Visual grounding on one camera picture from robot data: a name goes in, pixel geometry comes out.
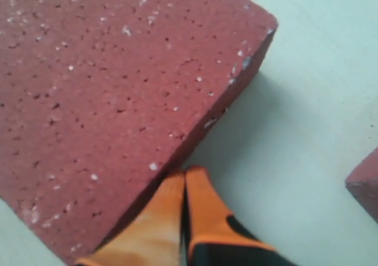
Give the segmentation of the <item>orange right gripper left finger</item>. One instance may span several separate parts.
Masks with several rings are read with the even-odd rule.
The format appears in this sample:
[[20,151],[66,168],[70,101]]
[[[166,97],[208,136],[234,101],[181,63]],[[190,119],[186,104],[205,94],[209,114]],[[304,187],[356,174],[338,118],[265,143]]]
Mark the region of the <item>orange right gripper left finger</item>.
[[183,171],[167,176],[131,224],[76,265],[180,265]]

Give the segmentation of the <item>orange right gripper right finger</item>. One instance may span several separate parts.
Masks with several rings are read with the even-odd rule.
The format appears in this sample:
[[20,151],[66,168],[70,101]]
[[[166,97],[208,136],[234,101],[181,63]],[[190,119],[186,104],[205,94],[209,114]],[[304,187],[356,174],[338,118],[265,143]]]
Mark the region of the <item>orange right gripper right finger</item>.
[[236,219],[204,167],[185,172],[185,193],[188,265],[295,265]]

